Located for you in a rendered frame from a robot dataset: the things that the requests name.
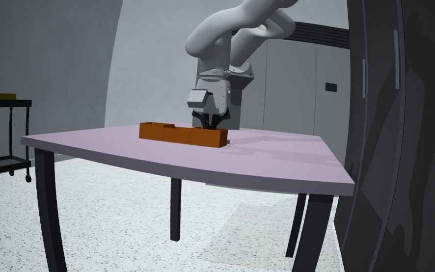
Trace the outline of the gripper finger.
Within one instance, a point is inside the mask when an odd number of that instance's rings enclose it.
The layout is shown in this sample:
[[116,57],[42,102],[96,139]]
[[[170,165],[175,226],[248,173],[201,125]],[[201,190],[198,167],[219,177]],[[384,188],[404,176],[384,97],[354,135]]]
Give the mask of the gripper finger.
[[217,125],[222,121],[230,119],[229,108],[227,108],[226,113],[223,116],[219,114],[213,114],[211,125],[209,126],[209,130],[217,130]]
[[207,114],[207,113],[199,114],[199,113],[197,113],[197,112],[195,112],[193,110],[192,116],[199,118],[199,120],[203,124],[203,129],[208,129],[209,130],[209,126],[210,126],[209,125],[209,114]]

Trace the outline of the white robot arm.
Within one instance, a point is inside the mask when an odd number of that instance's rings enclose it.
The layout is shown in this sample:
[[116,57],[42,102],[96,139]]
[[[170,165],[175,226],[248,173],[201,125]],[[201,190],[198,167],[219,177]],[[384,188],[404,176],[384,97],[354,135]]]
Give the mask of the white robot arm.
[[[224,79],[231,73],[246,72],[248,58],[264,41],[284,39],[294,33],[295,22],[282,8],[297,1],[245,0],[205,19],[185,44],[189,55],[201,59],[199,75]],[[237,29],[232,38],[232,31]],[[192,89],[187,104],[189,108],[204,108],[212,94],[207,89]]]

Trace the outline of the orange bin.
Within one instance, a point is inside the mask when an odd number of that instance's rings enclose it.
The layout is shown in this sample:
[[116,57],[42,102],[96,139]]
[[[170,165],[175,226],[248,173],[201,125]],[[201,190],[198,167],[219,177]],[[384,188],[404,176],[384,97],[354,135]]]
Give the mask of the orange bin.
[[175,124],[145,122],[139,125],[139,138],[221,148],[227,145],[227,129],[175,127]]

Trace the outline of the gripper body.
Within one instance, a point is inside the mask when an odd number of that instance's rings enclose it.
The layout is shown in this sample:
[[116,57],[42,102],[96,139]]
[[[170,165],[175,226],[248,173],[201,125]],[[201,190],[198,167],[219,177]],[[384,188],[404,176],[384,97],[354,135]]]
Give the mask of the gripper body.
[[204,109],[193,108],[195,112],[224,115],[227,108],[229,108],[230,113],[230,81],[223,78],[201,77],[201,79],[198,80],[196,89],[207,89],[208,92],[212,92],[213,94],[209,95]]

